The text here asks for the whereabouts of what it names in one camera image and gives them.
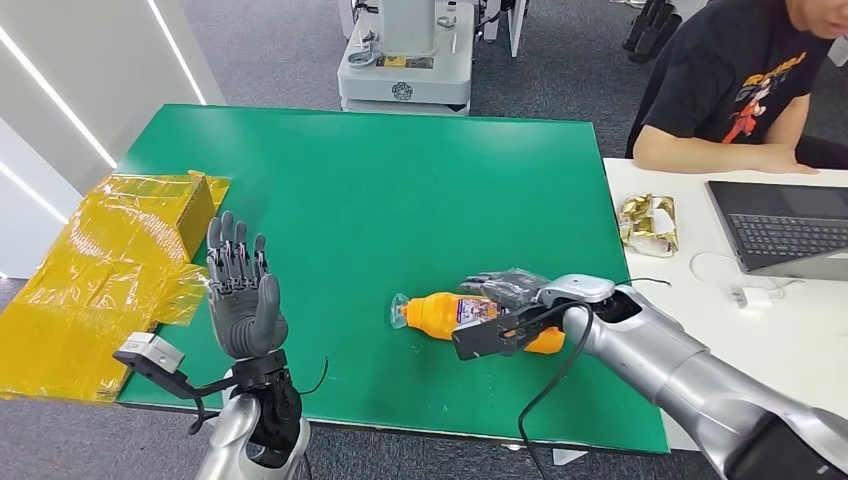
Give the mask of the person's right hand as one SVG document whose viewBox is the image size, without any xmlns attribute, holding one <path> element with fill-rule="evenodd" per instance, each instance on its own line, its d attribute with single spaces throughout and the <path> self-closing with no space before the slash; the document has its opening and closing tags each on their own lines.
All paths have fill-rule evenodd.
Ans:
<svg viewBox="0 0 848 480">
<path fill-rule="evenodd" d="M 756 146 L 756 159 L 752 161 L 753 170 L 770 174 L 815 175 L 819 170 L 800 163 L 795 151 L 783 144 L 763 144 Z"/>
</svg>

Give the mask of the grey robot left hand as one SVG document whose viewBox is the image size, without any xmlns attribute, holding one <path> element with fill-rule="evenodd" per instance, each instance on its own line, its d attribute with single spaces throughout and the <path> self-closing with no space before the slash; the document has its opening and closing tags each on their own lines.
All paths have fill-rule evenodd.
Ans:
<svg viewBox="0 0 848 480">
<path fill-rule="evenodd" d="M 282 347 L 288 325 L 278 279 L 269 271 L 266 237 L 247 243 L 247 225 L 230 211 L 207 229 L 207 302 L 216 339 L 231 358 L 246 360 Z"/>
</svg>

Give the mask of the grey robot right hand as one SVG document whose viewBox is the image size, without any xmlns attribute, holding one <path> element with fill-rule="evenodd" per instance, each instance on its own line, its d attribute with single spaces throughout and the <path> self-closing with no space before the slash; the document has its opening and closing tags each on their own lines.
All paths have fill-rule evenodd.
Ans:
<svg viewBox="0 0 848 480">
<path fill-rule="evenodd" d="M 534 303 L 539 290 L 549 282 L 544 276 L 521 268 L 511 268 L 467 276 L 458 285 L 458 290 L 484 296 L 512 311 Z"/>
</svg>

